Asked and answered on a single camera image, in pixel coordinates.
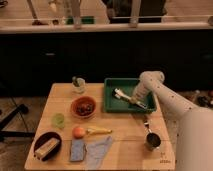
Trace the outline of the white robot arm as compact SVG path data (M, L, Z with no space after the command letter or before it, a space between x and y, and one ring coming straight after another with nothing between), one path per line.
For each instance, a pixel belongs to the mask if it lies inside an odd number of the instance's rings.
M200 107L166 87L162 71L144 71L132 96L143 101L153 92L179 116L176 171L213 171L213 110Z

